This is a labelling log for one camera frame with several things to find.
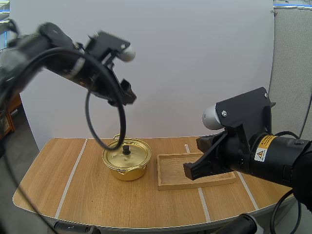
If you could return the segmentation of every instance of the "yellow warning sticker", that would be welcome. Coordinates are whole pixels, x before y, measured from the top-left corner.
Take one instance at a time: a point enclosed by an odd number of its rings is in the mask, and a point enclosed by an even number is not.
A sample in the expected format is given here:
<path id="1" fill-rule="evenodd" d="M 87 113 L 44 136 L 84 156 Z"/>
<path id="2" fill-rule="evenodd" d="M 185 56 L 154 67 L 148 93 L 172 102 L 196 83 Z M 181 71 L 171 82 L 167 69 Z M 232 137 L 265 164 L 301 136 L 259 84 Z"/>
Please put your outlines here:
<path id="1" fill-rule="evenodd" d="M 262 138 L 254 154 L 254 159 L 256 161 L 264 162 L 269 145 L 275 137 L 276 136 L 265 136 Z"/>
<path id="2" fill-rule="evenodd" d="M 276 136 L 270 136 L 270 135 L 263 137 L 262 140 L 260 141 L 260 144 L 258 145 L 258 148 L 268 149 L 270 143 L 275 137 Z"/>

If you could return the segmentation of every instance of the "wall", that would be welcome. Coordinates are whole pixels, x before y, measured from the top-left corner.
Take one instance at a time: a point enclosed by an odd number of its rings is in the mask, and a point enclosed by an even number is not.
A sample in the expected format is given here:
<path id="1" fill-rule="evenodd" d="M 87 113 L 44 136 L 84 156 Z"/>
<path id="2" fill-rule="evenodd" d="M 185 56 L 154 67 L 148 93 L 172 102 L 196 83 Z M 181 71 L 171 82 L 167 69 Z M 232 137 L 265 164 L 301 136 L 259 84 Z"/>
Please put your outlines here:
<path id="1" fill-rule="evenodd" d="M 203 111 L 217 101 L 268 88 L 273 55 L 272 0 L 15 0 L 11 17 L 23 33 L 51 21 L 73 40 L 105 30 L 129 40 L 136 59 L 116 62 L 137 101 L 125 108 L 129 137 L 211 134 Z M 91 137 L 84 116 L 86 90 L 51 72 L 21 94 L 41 149 L 54 137 Z M 119 132 L 115 108 L 91 99 L 101 137 Z"/>

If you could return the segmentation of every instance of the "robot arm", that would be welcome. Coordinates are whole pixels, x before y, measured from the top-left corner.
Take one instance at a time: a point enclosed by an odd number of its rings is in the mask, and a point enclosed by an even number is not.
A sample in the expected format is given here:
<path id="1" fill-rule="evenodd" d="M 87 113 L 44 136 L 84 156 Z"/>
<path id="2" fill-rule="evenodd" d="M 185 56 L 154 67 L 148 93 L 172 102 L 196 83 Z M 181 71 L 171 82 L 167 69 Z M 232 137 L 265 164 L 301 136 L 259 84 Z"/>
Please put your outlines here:
<path id="1" fill-rule="evenodd" d="M 27 73 L 22 75 L 22 79 L 16 79 L 32 58 L 52 48 L 64 48 L 90 55 L 103 64 L 107 78 L 111 79 L 118 87 L 122 104 L 132 104 L 135 101 L 136 96 L 132 92 L 130 83 L 126 80 L 120 83 L 113 71 L 113 60 L 116 57 L 122 61 L 134 59 L 135 52 L 130 42 L 100 31 L 90 37 L 84 48 L 82 44 L 74 43 L 59 27 L 49 22 L 40 25 L 34 34 L 25 35 L 9 42 L 9 48 L 4 50 L 0 57 L 0 92 L 14 82 L 11 95 L 20 93 L 44 66 L 46 69 L 91 90 L 92 94 L 107 99 L 111 105 L 116 106 L 116 99 L 111 90 L 101 81 L 103 79 L 97 79 L 93 84 L 98 71 L 79 54 L 59 53 L 48 57 L 30 67 Z"/>
<path id="2" fill-rule="evenodd" d="M 185 176 L 195 180 L 239 171 L 292 188 L 294 197 L 312 211 L 311 141 L 272 136 L 274 105 L 262 87 L 218 102 L 213 111 L 207 109 L 204 125 L 224 131 L 196 140 L 204 155 L 184 164 Z"/>

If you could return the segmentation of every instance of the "gray partition wall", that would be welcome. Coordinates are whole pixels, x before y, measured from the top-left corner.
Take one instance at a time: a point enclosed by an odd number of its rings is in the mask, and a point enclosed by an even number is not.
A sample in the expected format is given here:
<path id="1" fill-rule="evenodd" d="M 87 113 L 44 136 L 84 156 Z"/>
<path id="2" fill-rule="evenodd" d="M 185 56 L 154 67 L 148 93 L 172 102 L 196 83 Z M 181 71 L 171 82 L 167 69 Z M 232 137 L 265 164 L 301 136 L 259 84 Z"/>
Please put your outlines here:
<path id="1" fill-rule="evenodd" d="M 312 8 L 275 7 L 270 99 L 273 133 L 289 130 L 312 139 Z"/>

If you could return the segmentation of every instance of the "black cable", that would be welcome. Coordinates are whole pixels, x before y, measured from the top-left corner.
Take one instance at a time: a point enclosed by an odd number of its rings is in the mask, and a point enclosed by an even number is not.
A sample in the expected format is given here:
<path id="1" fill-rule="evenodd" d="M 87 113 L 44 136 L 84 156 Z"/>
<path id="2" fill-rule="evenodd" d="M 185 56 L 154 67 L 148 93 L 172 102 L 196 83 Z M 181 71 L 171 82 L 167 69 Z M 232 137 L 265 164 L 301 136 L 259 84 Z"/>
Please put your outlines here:
<path id="1" fill-rule="evenodd" d="M 290 136 L 293 136 L 296 139 L 299 139 L 299 137 L 295 133 L 293 133 L 291 131 L 283 131 L 283 132 L 279 132 L 279 133 L 275 134 L 275 136 L 277 136 L 277 137 L 281 137 L 281 136 L 284 136 L 284 135 L 290 135 Z"/>
<path id="2" fill-rule="evenodd" d="M 13 94 L 13 90 L 15 88 L 15 85 L 18 84 L 22 77 L 24 75 L 27 74 L 27 71 L 29 68 L 36 66 L 39 64 L 40 61 L 42 61 L 43 59 L 46 59 L 48 57 L 57 55 L 59 53 L 68 53 L 68 54 L 75 54 L 75 55 L 79 55 L 80 57 L 83 57 L 86 61 L 88 61 L 89 63 L 91 63 L 94 67 L 96 67 L 99 70 L 99 73 L 101 74 L 99 77 L 102 79 L 102 81 L 104 81 L 106 83 L 106 85 L 108 85 L 108 88 L 112 91 L 114 98 L 116 99 L 117 102 L 117 107 L 118 107 L 118 112 L 119 112 L 119 117 L 120 117 L 120 137 L 118 140 L 118 143 L 115 147 L 110 148 L 107 147 L 100 139 L 99 137 L 95 134 L 95 131 L 91 125 L 88 123 L 90 128 L 91 133 L 93 134 L 94 138 L 97 140 L 97 142 L 105 149 L 108 150 L 114 150 L 117 149 L 121 146 L 121 144 L 123 143 L 123 140 L 125 138 L 126 135 L 126 118 L 125 118 L 125 112 L 121 103 L 121 98 L 119 96 L 118 93 L 118 89 L 116 87 L 116 85 L 113 83 L 113 81 L 111 80 L 109 74 L 107 73 L 107 71 L 103 68 L 103 65 L 101 63 L 99 63 L 97 60 L 95 60 L 94 58 L 92 58 L 89 55 L 86 54 L 81 54 L 79 51 L 74 51 L 74 50 L 68 50 L 66 48 L 54 48 L 54 49 L 50 49 L 50 50 L 46 50 L 42 53 L 40 53 L 39 55 L 35 56 L 34 58 L 31 59 L 31 61 L 27 64 L 27 66 L 25 66 L 22 71 L 19 73 L 18 76 L 16 76 L 16 78 L 14 78 L 14 81 L 11 83 L 11 87 L 9 87 L 8 89 L 6 89 L 1 97 L 0 97 L 0 106 L 4 104 L 4 102 L 6 100 L 9 100 L 11 98 L 11 95 Z M 20 193 L 23 195 L 23 197 L 26 199 L 26 201 L 28 202 L 28 204 L 31 206 L 31 208 L 35 211 L 35 213 L 40 217 L 40 219 L 55 233 L 58 234 L 58 232 L 54 229 L 54 227 L 52 227 L 52 225 L 50 225 L 50 223 L 48 223 L 45 218 L 39 213 L 38 209 L 35 207 L 35 205 L 30 201 L 30 199 L 28 198 L 28 196 L 26 195 L 26 193 L 24 192 L 24 189 L 22 187 L 19 187 L 19 183 L 17 178 L 14 175 L 13 169 L 9 163 L 8 160 L 8 156 L 6 155 L 6 153 L 3 154 L 4 156 L 4 161 L 7 167 L 7 170 L 9 172 L 9 175 L 11 176 L 11 179 L 13 180 L 13 182 L 15 183 L 15 186 L 19 189 Z"/>
<path id="3" fill-rule="evenodd" d="M 274 227 L 274 220 L 275 220 L 275 216 L 276 216 L 276 213 L 277 213 L 277 209 L 280 207 L 280 205 L 282 204 L 282 202 L 289 196 L 293 193 L 293 190 L 291 189 L 290 191 L 288 191 L 287 193 L 285 193 L 285 195 L 283 195 L 281 197 L 281 199 L 277 202 L 277 204 L 275 205 L 274 209 L 273 209 L 273 213 L 272 213 L 272 216 L 271 216 L 271 219 L 270 219 L 270 232 L 271 234 L 276 234 L 275 232 L 275 227 Z M 301 220 L 301 203 L 298 202 L 298 219 L 297 219 L 297 222 L 296 222 L 296 225 L 294 227 L 294 229 L 290 232 L 290 234 L 294 234 L 297 229 L 298 229 L 298 226 L 300 224 L 300 220 Z"/>
<path id="4" fill-rule="evenodd" d="M 295 133 L 290 132 L 290 131 L 283 131 L 283 132 L 279 132 L 279 133 L 275 134 L 275 136 L 277 136 L 277 137 L 284 136 L 284 135 L 290 135 L 290 136 L 295 137 L 296 139 L 299 139 L 299 137 Z M 275 205 L 271 219 L 270 219 L 270 232 L 271 232 L 271 234 L 276 234 L 274 223 L 275 223 L 275 216 L 276 216 L 278 208 L 280 207 L 282 202 L 292 193 L 293 193 L 293 190 L 291 189 L 290 191 L 285 193 L 285 195 L 283 195 L 281 197 L 281 199 Z M 301 203 L 298 201 L 298 218 L 297 218 L 296 225 L 295 225 L 294 229 L 290 232 L 290 234 L 294 234 L 297 231 L 299 224 L 300 224 L 300 220 L 301 220 Z"/>

